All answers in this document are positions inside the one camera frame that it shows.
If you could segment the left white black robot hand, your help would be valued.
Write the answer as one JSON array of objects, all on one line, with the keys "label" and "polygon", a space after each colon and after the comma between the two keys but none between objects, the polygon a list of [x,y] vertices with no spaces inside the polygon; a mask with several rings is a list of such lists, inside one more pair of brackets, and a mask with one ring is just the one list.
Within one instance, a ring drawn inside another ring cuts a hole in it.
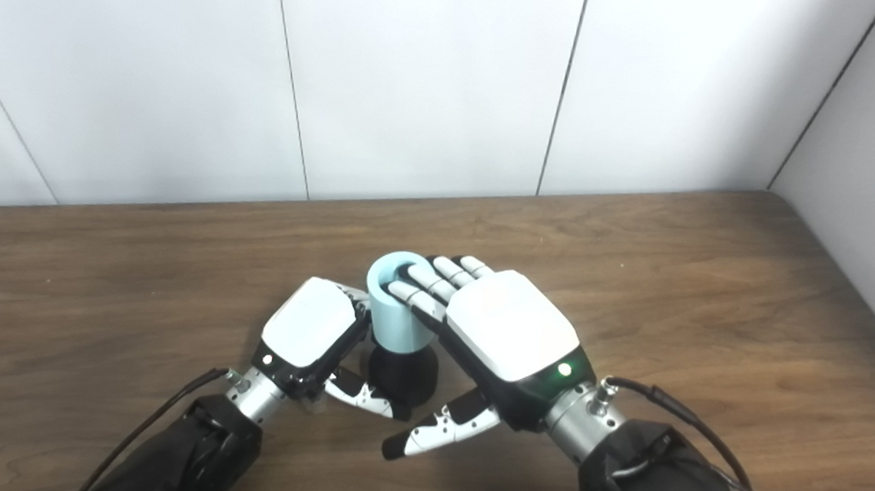
[{"label": "left white black robot hand", "polygon": [[286,400],[327,395],[368,413],[409,421],[411,409],[342,365],[371,331],[367,292],[311,277],[276,310],[261,331],[250,369],[227,396],[255,423]]}]

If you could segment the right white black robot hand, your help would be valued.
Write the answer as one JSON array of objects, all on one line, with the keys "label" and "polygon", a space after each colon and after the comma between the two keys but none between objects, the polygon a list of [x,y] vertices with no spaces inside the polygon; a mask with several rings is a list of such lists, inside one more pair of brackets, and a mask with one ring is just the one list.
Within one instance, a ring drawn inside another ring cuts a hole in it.
[{"label": "right white black robot hand", "polygon": [[384,459],[470,440],[498,425],[544,433],[565,394],[595,382],[574,326],[525,275],[475,257],[401,265],[383,291],[402,304],[474,383],[469,392],[386,438]]}]

